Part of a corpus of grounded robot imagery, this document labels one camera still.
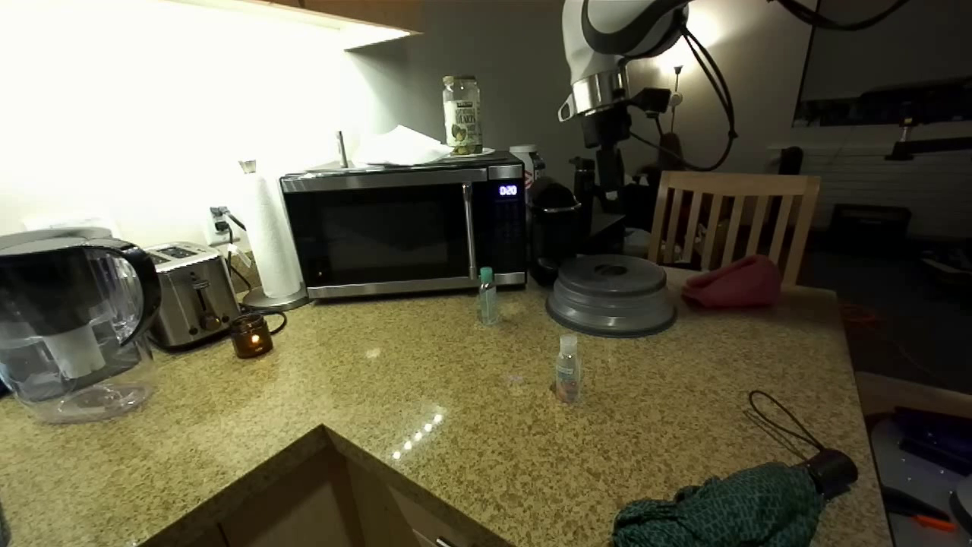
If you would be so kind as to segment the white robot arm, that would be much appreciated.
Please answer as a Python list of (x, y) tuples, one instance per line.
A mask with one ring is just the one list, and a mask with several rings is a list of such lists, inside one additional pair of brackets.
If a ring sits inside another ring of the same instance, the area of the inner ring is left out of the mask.
[(567, 64), (567, 94), (555, 109), (558, 122), (579, 122), (582, 147), (594, 151), (594, 178), (588, 198), (606, 202), (622, 191), (625, 169), (619, 142), (632, 137), (632, 109), (646, 116), (666, 111), (667, 88), (629, 88), (629, 64), (658, 58), (678, 41), (701, 66), (724, 116), (725, 147), (710, 162), (716, 169), (735, 141), (735, 101), (729, 82), (709, 45), (688, 31), (692, 0), (562, 0), (562, 52)]

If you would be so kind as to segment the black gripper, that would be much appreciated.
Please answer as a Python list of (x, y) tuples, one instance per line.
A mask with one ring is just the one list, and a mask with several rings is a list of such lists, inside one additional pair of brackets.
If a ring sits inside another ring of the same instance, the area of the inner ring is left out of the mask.
[(632, 116), (605, 109), (582, 118), (582, 142), (594, 151), (598, 206), (592, 211), (592, 235), (586, 249), (611, 249), (622, 235), (622, 185), (625, 167), (619, 142), (629, 137)]

